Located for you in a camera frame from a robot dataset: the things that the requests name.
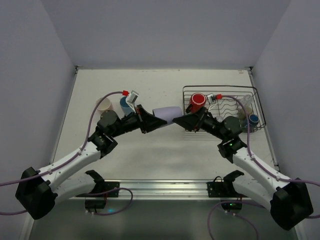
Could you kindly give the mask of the dark blue small cup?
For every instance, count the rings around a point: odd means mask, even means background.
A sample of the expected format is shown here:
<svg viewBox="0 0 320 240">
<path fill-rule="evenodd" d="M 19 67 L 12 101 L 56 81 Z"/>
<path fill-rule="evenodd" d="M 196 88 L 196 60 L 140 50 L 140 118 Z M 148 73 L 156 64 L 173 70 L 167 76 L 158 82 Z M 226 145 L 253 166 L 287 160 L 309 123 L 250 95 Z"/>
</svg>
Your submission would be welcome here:
<svg viewBox="0 0 320 240">
<path fill-rule="evenodd" d="M 251 128 L 254 128 L 258 125 L 260 118 L 256 114 L 250 114 L 248 117 L 249 125 Z"/>
</svg>

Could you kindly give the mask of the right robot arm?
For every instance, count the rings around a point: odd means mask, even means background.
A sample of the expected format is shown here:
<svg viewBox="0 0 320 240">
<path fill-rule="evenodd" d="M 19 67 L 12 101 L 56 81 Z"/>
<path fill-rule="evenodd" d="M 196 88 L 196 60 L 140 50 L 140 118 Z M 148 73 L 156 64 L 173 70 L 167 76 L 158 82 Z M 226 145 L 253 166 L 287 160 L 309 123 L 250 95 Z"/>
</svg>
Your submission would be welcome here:
<svg viewBox="0 0 320 240">
<path fill-rule="evenodd" d="M 186 131 L 203 130 L 218 139 L 220 155 L 247 172 L 254 179 L 248 183 L 245 177 L 233 182 L 234 190 L 269 210 L 273 220 L 284 230 L 290 230 L 314 212 L 308 188 L 301 179 L 291 179 L 270 167 L 253 154 L 249 142 L 243 142 L 241 123 L 237 117 L 228 116 L 218 122 L 205 107 L 195 113 L 175 117 L 172 120 Z"/>
</svg>

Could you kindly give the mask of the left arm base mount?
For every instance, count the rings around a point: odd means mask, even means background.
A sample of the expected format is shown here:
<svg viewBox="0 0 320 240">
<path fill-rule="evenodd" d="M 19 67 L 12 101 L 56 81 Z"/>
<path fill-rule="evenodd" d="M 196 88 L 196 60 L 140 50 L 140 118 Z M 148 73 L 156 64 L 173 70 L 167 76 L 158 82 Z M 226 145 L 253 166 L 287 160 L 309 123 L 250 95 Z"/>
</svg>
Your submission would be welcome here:
<svg viewBox="0 0 320 240">
<path fill-rule="evenodd" d="M 105 181 L 104 178 L 94 170 L 88 170 L 85 172 L 87 175 L 93 178 L 95 186 L 90 194 L 99 194 L 94 197 L 98 197 L 98 200 L 85 200 L 84 207 L 87 211 L 97 213 L 98 210 L 104 209 L 107 204 L 107 198 L 117 198 L 119 196 L 119 190 L 111 193 L 104 193 L 120 187 L 118 181 Z"/>
</svg>

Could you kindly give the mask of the lavender cup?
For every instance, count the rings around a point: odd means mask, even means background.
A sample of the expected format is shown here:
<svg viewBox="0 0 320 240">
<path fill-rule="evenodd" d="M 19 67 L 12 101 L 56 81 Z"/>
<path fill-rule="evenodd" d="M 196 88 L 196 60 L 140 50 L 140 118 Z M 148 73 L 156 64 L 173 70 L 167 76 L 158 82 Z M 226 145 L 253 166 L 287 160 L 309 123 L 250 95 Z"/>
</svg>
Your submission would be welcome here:
<svg viewBox="0 0 320 240">
<path fill-rule="evenodd" d="M 178 118 L 183 115 L 182 109 L 179 106 L 155 108 L 152 110 L 152 113 L 155 117 L 165 120 L 167 125 L 171 125 L 174 118 Z"/>
</svg>

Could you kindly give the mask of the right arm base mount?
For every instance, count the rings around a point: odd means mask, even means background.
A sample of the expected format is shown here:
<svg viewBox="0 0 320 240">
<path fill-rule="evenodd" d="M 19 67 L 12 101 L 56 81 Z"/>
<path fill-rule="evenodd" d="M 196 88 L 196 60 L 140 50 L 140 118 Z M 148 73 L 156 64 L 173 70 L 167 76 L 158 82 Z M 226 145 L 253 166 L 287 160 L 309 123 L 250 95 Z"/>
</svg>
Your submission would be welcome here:
<svg viewBox="0 0 320 240">
<path fill-rule="evenodd" d="M 235 170 L 225 175 L 224 177 L 216 176 L 213 180 L 206 183 L 207 194 L 209 198 L 220 198 L 221 207 L 230 213 L 237 214 L 242 210 L 242 204 L 231 202 L 223 203 L 227 199 L 235 198 L 237 201 L 242 200 L 242 195 L 237 193 L 233 187 L 236 178 L 243 176 L 244 173 Z"/>
</svg>

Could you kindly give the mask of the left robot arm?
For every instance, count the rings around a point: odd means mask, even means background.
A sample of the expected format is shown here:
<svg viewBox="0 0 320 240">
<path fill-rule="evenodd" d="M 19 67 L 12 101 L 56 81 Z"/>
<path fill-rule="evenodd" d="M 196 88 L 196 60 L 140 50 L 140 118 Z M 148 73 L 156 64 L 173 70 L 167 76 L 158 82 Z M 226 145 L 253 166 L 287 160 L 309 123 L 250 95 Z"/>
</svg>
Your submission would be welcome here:
<svg viewBox="0 0 320 240">
<path fill-rule="evenodd" d="M 22 173 L 15 197 L 33 219 L 47 215 L 61 200 L 78 195 L 106 195 L 109 188 L 96 171 L 88 170 L 76 179 L 70 177 L 113 151 L 118 144 L 115 137 L 137 129 L 146 134 L 171 124 L 174 118 L 166 107 L 149 113 L 137 105 L 135 110 L 123 118 L 113 110 L 104 112 L 83 146 L 52 165 L 39 170 L 30 167 Z"/>
</svg>

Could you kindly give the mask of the aluminium rail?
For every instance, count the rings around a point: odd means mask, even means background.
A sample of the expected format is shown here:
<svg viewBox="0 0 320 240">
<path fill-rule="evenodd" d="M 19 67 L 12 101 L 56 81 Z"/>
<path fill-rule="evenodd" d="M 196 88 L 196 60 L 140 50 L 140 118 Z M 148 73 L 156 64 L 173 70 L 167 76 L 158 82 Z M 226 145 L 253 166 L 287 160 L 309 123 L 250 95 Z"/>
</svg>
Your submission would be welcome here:
<svg viewBox="0 0 320 240">
<path fill-rule="evenodd" d="M 118 199 L 135 200 L 206 200 L 220 199 L 208 197 L 207 182 L 211 180 L 107 180 L 119 182 Z"/>
</svg>

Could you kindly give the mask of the clear faceted glass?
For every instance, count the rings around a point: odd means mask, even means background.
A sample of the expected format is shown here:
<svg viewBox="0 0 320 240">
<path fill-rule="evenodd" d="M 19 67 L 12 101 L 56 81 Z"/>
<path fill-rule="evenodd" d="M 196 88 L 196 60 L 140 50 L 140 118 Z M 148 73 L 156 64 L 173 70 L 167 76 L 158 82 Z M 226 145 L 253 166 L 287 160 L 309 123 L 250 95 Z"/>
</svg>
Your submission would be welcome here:
<svg viewBox="0 0 320 240">
<path fill-rule="evenodd" d="M 243 98 L 240 100 L 240 103 L 244 107 L 249 107 L 249 108 L 251 107 L 252 102 L 253 102 L 253 96 L 250 94 L 243 96 Z"/>
</svg>

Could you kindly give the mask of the pink mug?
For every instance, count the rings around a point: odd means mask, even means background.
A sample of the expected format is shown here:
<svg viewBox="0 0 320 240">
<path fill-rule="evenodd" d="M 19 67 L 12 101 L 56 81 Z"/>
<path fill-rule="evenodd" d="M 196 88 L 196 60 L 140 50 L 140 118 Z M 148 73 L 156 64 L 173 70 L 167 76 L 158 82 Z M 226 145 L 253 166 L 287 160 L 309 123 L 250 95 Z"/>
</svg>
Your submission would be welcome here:
<svg viewBox="0 0 320 240">
<path fill-rule="evenodd" d="M 104 99 L 99 98 L 96 101 L 96 105 L 97 105 L 96 110 L 100 111 L 100 112 L 110 111 L 110 110 L 114 109 L 113 104 L 108 97 L 106 97 Z"/>
</svg>

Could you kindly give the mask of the red mug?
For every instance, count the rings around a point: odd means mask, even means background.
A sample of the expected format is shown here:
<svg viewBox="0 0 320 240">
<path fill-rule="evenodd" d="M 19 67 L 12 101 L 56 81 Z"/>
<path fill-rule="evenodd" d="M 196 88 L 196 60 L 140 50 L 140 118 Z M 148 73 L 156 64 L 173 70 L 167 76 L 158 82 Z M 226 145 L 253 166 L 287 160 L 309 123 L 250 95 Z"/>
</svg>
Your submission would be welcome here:
<svg viewBox="0 0 320 240">
<path fill-rule="evenodd" d="M 191 95 L 188 106 L 185 110 L 187 114 L 196 113 L 200 108 L 202 108 L 206 104 L 207 98 L 204 94 L 196 92 Z"/>
</svg>

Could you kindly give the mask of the light blue cup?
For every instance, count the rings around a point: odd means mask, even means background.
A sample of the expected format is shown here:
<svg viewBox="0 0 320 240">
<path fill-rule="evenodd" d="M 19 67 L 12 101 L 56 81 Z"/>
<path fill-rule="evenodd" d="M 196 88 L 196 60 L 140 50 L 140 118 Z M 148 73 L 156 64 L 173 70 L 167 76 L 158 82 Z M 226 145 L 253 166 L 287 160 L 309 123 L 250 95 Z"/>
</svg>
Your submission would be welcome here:
<svg viewBox="0 0 320 240">
<path fill-rule="evenodd" d="M 120 107 L 124 113 L 125 116 L 129 115 L 133 112 L 132 108 L 127 104 L 126 102 L 126 96 L 122 97 L 119 101 Z"/>
</svg>

